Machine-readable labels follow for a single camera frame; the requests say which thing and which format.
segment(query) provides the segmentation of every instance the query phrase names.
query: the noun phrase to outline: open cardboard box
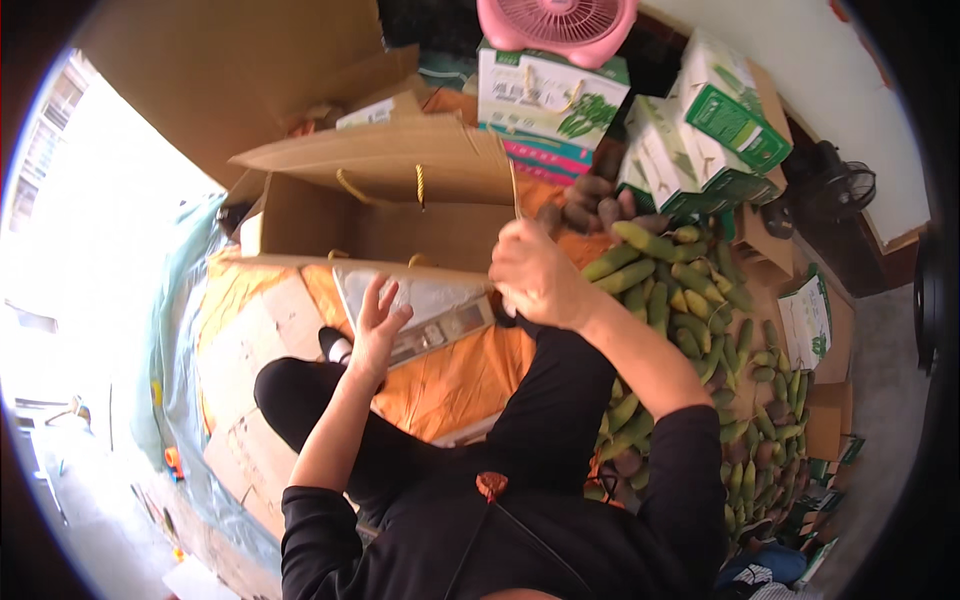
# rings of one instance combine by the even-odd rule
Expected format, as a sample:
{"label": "open cardboard box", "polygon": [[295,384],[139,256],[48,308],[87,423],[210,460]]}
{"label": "open cardboard box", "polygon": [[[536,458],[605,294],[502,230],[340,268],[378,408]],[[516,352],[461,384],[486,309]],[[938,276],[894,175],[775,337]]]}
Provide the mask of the open cardboard box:
{"label": "open cardboard box", "polygon": [[[267,174],[241,181],[262,182],[248,191],[259,196],[240,226],[239,260],[254,264],[487,284],[497,233],[518,211],[500,140],[451,115],[283,140],[231,162]],[[408,267],[417,253],[437,267]]]}
{"label": "open cardboard box", "polygon": [[810,388],[805,408],[810,411],[806,423],[806,455],[825,461],[838,461],[851,434],[853,421],[853,385],[818,383]]}

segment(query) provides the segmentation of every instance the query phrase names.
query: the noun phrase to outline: plastic sheet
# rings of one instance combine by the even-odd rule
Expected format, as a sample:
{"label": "plastic sheet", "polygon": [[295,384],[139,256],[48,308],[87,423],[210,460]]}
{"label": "plastic sheet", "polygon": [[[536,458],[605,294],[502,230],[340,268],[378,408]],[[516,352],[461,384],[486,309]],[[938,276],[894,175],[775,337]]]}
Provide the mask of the plastic sheet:
{"label": "plastic sheet", "polygon": [[[150,313],[145,372],[131,428],[155,468],[165,468],[163,448],[175,445],[183,480],[180,491],[194,510],[240,551],[279,574],[279,543],[253,519],[204,461],[207,436],[198,401],[196,346],[206,259],[227,244],[215,221],[223,195],[184,207],[173,229]],[[147,407],[152,414],[147,415]],[[153,419],[153,429],[147,422]]]}

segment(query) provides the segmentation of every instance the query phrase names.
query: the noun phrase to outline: hand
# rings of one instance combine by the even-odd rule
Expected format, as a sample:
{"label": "hand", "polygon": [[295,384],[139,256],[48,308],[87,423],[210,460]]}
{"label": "hand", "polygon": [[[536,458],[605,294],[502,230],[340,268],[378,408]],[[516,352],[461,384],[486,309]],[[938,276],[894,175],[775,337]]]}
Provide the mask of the hand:
{"label": "hand", "polygon": [[603,292],[577,272],[534,221],[512,221],[500,230],[488,273],[496,289],[534,323],[577,330]]}
{"label": "hand", "polygon": [[386,282],[386,274],[378,273],[364,292],[360,318],[353,332],[353,354],[348,367],[349,371],[367,379],[373,386],[379,385],[387,376],[387,364],[396,335],[414,316],[410,304],[400,306],[394,313],[390,312],[390,304],[396,297],[399,284],[392,281],[383,298],[380,298],[380,290]]}

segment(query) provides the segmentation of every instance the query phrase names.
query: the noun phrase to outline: floor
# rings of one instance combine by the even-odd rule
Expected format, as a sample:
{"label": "floor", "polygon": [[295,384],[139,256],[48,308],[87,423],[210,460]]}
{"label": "floor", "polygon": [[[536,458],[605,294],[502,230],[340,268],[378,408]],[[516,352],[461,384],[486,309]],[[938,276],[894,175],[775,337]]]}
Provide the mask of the floor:
{"label": "floor", "polygon": [[133,495],[120,461],[102,441],[71,426],[73,419],[35,437],[74,557],[107,600],[166,598],[170,590],[161,577],[177,565],[173,545]]}
{"label": "floor", "polygon": [[866,439],[833,518],[839,541],[813,579],[840,595],[879,536],[913,466],[929,382],[917,369],[913,286],[856,301],[853,433]]}

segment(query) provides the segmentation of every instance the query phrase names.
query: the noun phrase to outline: rope handle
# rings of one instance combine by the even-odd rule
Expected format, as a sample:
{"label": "rope handle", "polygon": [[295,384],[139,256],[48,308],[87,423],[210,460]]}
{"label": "rope handle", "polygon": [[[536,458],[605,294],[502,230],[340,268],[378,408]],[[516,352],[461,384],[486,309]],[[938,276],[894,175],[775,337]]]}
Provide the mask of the rope handle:
{"label": "rope handle", "polygon": [[577,101],[577,96],[580,95],[580,90],[582,90],[584,87],[584,80],[580,80],[579,82],[577,82],[577,84],[573,88],[573,93],[570,94],[570,99],[566,102],[566,105],[560,110],[547,108],[541,105],[540,101],[534,98],[534,96],[530,93],[531,89],[533,88],[533,86],[530,85],[531,80],[534,79],[533,73],[534,73],[533,68],[529,64],[527,64],[526,68],[523,70],[523,95],[526,96],[528,100],[536,104],[538,107],[542,107],[544,110],[549,110],[550,112],[555,112],[557,114],[560,114],[562,112],[567,112],[568,110],[570,110],[570,107],[573,106],[573,103]]}
{"label": "rope handle", "polygon": [[[424,200],[423,200],[423,194],[424,194],[423,165],[418,164],[416,165],[415,168],[417,170],[417,202],[420,203],[420,210],[426,210],[426,204],[424,203]],[[363,204],[370,204],[372,206],[396,207],[396,204],[394,203],[387,202],[385,200],[380,200],[377,198],[371,198],[367,194],[364,194],[355,185],[347,181],[346,171],[344,171],[343,169],[337,169],[335,177],[337,178],[337,182],[340,183],[340,185],[345,190],[347,190],[347,192],[349,192],[349,194],[353,196],[353,198],[356,198]]]}

